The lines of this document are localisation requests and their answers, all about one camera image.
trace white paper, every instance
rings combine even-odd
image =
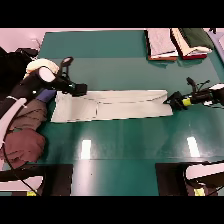
[[[51,122],[170,116],[166,99],[166,90],[89,91],[82,97],[59,91]]]

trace table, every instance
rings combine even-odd
[[[196,82],[224,81],[216,51],[206,59],[148,62],[143,31],[46,33],[39,58],[59,64],[74,57],[70,77],[88,90],[165,89],[169,95],[191,91]],[[50,117],[39,132],[47,145],[40,164],[73,163],[72,195],[158,195],[156,162],[224,159],[224,112],[202,105],[170,117],[55,124]],[[200,158],[187,142],[197,141]],[[82,141],[91,140],[90,160],[81,158]]]

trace maroon cloth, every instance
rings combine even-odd
[[[18,168],[26,162],[37,162],[42,155],[45,138],[32,129],[23,129],[6,136],[5,151],[13,168]],[[5,159],[0,150],[0,159]]]
[[[194,60],[198,58],[207,58],[207,54],[198,54],[198,55],[191,55],[191,56],[182,56],[183,60]]]

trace dark green fabric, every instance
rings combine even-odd
[[[178,28],[189,47],[207,47],[214,50],[214,45],[203,28]]]

